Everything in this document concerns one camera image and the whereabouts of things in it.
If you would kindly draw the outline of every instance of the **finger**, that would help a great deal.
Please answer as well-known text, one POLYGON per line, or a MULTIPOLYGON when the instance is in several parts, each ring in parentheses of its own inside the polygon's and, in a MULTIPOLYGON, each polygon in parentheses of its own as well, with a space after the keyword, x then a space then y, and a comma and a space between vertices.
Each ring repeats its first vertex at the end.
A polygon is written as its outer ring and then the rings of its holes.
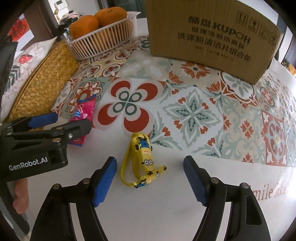
POLYGON ((14 186, 15 195, 21 197, 24 195, 28 195, 28 179, 23 178, 15 181, 14 186))
POLYGON ((28 195, 24 195, 22 197, 16 196, 12 205, 18 214, 23 214, 29 207, 29 196, 28 195))

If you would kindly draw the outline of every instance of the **orange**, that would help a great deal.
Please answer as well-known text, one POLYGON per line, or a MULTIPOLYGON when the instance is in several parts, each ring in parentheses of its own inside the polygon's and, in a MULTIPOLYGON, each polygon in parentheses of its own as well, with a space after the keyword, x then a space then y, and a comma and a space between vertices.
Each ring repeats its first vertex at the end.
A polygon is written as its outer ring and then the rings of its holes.
POLYGON ((116 44, 118 44, 116 39, 114 39, 113 36, 115 36, 116 38, 114 27, 110 27, 108 28, 108 30, 105 29, 95 34, 93 36, 93 40, 97 49, 100 50, 101 48, 103 51, 105 51, 106 49, 112 48, 112 46, 115 46, 116 44))
POLYGON ((101 22, 101 16, 103 13, 109 11, 109 8, 103 8, 101 10, 99 10, 94 16, 97 18, 97 20, 99 21, 99 23, 101 22))
POLYGON ((73 39, 78 39, 99 28, 99 21, 95 16, 85 15, 72 23, 69 27, 69 33, 73 39))
POLYGON ((99 15, 100 24, 104 27, 109 24, 115 23, 117 21, 127 18, 127 12, 121 7, 111 7, 102 12, 96 13, 99 15))

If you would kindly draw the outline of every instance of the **cushion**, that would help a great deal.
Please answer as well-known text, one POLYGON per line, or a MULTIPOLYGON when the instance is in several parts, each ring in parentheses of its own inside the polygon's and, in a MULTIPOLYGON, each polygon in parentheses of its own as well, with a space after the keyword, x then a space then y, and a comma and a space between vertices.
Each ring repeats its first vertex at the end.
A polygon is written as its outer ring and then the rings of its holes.
POLYGON ((55 40, 56 37, 34 43, 13 61, 9 79, 2 97, 0 122, 3 122, 7 118, 18 93, 32 72, 46 57, 55 40))

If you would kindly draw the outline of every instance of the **minion toy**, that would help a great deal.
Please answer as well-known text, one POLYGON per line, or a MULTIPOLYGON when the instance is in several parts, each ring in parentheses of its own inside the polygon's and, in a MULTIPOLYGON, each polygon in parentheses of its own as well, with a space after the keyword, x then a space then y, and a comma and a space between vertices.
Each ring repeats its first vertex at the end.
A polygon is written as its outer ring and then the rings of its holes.
POLYGON ((131 135, 131 140, 120 170, 120 179, 125 185, 135 188, 146 186, 167 169, 166 166, 154 167, 151 151, 152 146, 146 134, 135 132, 131 135), (130 159, 132 159, 133 173, 138 179, 133 183, 125 181, 125 171, 130 159), (141 175, 139 172, 140 166, 145 173, 144 175, 141 175))

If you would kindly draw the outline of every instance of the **patterned tablecloth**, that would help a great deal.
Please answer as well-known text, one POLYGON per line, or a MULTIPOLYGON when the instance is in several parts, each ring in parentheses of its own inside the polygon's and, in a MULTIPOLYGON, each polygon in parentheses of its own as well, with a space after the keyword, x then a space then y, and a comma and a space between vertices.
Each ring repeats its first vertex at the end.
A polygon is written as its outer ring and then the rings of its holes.
POLYGON ((154 57, 135 37, 82 61, 53 111, 69 119, 77 100, 96 95, 93 127, 121 125, 126 136, 239 162, 293 167, 296 100, 267 70, 256 85, 201 64, 154 57))

